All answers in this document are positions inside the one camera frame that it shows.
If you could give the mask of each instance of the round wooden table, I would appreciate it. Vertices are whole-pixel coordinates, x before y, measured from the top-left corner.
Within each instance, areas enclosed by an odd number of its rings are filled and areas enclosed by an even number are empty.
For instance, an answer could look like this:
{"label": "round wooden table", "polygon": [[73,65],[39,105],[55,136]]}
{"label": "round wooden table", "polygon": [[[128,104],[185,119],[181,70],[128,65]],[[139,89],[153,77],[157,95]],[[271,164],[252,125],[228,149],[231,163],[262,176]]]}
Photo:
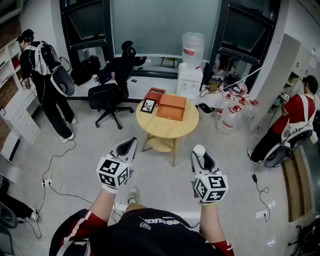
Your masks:
{"label": "round wooden table", "polygon": [[157,106],[154,107],[152,113],[142,112],[140,111],[142,105],[141,102],[135,112],[139,125],[147,132],[142,151],[144,151],[147,142],[156,151],[172,151],[172,166],[174,167],[176,165],[177,138],[191,133],[198,124],[199,113],[196,106],[186,100],[183,121],[175,121],[157,117]]}

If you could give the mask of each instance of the shoe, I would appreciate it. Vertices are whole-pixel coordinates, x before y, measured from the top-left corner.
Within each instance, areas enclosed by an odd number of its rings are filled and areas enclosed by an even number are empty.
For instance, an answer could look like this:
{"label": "shoe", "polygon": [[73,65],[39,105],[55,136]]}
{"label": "shoe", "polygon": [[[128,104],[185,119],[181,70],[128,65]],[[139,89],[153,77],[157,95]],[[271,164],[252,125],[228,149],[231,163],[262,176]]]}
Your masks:
{"label": "shoe", "polygon": [[130,203],[137,204],[138,203],[138,195],[139,195],[138,188],[132,187],[129,191],[128,204],[130,204]]}
{"label": "shoe", "polygon": [[[252,150],[251,148],[248,148],[247,151],[246,151],[246,154],[248,155],[248,157],[250,158],[250,160],[251,160],[251,155],[252,155],[252,153],[253,153],[253,150]],[[251,160],[251,163],[252,163],[253,165],[255,165],[255,164],[261,164],[262,161],[259,160],[258,162],[254,162],[254,161]]]}
{"label": "shoe", "polygon": [[68,121],[66,121],[67,123],[69,123],[69,124],[72,124],[73,126],[77,123],[77,119],[72,119],[72,121],[71,122],[68,122]]}
{"label": "shoe", "polygon": [[31,208],[31,209],[33,210],[33,212],[31,213],[30,218],[36,222],[39,218],[39,213],[35,208]]}
{"label": "shoe", "polygon": [[68,141],[73,140],[73,139],[74,139],[74,137],[75,137],[75,134],[74,134],[74,133],[72,133],[72,134],[71,134],[71,136],[70,136],[69,138],[62,138],[62,137],[60,137],[60,141],[61,141],[62,143],[66,143],[66,142],[68,142]]}

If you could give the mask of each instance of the photo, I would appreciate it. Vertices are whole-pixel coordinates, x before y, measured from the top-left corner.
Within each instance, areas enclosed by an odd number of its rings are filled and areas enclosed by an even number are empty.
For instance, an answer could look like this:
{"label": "photo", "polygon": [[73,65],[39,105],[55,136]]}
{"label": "photo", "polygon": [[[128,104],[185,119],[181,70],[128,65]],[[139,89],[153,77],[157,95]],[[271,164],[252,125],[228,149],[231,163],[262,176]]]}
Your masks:
{"label": "photo", "polygon": [[156,101],[155,100],[146,98],[144,103],[143,103],[143,105],[142,105],[141,111],[142,112],[147,112],[147,113],[152,113],[152,111],[154,110],[155,105],[156,105]]}

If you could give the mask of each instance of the red book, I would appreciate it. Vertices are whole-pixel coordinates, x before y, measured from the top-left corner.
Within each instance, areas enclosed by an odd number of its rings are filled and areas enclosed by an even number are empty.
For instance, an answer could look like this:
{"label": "red book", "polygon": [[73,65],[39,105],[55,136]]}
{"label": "red book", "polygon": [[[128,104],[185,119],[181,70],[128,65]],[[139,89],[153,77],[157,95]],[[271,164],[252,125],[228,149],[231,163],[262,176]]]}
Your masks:
{"label": "red book", "polygon": [[145,99],[155,100],[155,105],[159,106],[160,100],[162,98],[162,95],[164,95],[166,90],[158,89],[158,88],[150,88],[148,93],[143,99],[143,102],[145,102]]}

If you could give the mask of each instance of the table lower shelf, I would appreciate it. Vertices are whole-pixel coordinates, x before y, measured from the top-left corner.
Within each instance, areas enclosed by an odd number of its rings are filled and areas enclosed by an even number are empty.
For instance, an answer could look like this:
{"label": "table lower shelf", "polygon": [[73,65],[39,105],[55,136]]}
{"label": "table lower shelf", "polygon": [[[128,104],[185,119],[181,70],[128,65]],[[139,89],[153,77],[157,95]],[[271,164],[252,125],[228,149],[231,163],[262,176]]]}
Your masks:
{"label": "table lower shelf", "polygon": [[172,138],[159,138],[150,136],[148,140],[150,146],[159,152],[171,152],[174,148],[174,139]]}

